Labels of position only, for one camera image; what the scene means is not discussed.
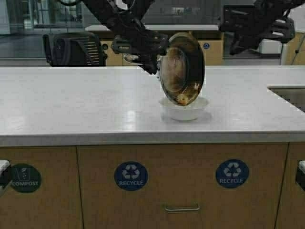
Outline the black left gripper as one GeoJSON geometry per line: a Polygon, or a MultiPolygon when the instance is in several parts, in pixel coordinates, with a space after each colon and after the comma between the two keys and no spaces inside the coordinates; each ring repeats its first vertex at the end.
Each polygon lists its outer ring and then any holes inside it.
{"type": "Polygon", "coordinates": [[[130,36],[116,35],[112,42],[112,50],[116,54],[137,56],[132,63],[140,66],[149,74],[157,73],[158,56],[165,56],[167,48],[168,36],[148,29],[136,31],[130,36]]]}

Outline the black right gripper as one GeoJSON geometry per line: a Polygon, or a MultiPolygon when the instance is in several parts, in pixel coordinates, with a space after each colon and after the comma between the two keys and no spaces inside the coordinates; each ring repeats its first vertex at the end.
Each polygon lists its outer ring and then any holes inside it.
{"type": "Polygon", "coordinates": [[[257,49],[262,40],[288,43],[295,37],[294,4],[224,5],[219,30],[233,34],[230,55],[257,49]]]}

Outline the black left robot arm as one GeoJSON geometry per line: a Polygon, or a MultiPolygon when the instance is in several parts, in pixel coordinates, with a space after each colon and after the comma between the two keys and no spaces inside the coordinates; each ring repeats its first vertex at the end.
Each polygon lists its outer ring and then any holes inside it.
{"type": "Polygon", "coordinates": [[[165,56],[169,46],[167,35],[149,30],[142,22],[154,4],[153,0],[124,0],[127,9],[114,0],[83,0],[87,9],[100,24],[112,31],[111,49],[116,54],[136,56],[132,63],[149,74],[158,72],[158,56],[165,56]]]}

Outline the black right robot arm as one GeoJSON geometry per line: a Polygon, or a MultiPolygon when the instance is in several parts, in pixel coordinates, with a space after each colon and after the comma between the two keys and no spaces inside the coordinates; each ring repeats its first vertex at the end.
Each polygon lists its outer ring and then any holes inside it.
{"type": "Polygon", "coordinates": [[[295,23],[291,10],[304,5],[303,0],[256,0],[252,5],[223,6],[222,32],[231,32],[230,55],[257,49],[262,40],[289,43],[295,38],[295,23]]]}

